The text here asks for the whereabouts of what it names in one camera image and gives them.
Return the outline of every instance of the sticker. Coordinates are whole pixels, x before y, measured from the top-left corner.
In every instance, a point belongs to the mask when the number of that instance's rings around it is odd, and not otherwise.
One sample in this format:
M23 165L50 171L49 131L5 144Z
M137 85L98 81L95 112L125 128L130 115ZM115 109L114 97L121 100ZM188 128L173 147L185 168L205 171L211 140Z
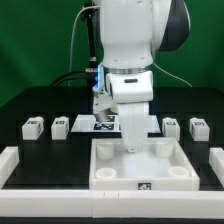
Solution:
M64 124L64 121L56 121L55 124Z
M27 124L37 124L38 121L29 121Z
M114 124L100 124L100 123L96 123L94 125L94 129L95 131L113 131L114 130Z
M152 187L151 183L139 183L138 190L140 191L150 191Z
M167 125L176 125L175 122L166 122Z
M196 126L205 126L204 122L194 122Z
M108 119L105 122L114 122L115 121L115 116L108 115Z
M39 134L41 133L41 127L40 127L40 124L38 125L38 133L39 133Z

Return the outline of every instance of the white platform edge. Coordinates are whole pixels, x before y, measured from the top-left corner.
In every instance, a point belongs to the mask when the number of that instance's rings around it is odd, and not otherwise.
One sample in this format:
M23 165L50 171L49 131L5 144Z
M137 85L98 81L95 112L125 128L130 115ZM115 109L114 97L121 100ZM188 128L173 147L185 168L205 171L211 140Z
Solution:
M104 122L103 124L114 124L114 130L93 130L96 123L96 118L93 115L78 115L75 123L72 126L71 132L121 132L119 129L120 122L118 115L115 116L114 122ZM149 115L146 122L149 123L148 133L161 133L157 117Z
M222 148L211 148L209 164L224 187L224 151Z
M1 217L223 219L223 192L1 190Z
M4 186L18 163L18 147L6 147L0 154L0 188Z

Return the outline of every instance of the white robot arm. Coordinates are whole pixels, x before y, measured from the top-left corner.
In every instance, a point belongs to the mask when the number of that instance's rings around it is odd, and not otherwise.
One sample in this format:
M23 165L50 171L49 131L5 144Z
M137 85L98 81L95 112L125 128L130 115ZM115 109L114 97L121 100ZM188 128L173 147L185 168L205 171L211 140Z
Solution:
M94 115L103 122L117 108L124 146L136 152L147 140L150 66L156 50L174 50L187 38L189 16L183 0L94 0L100 6L104 59L99 66Z

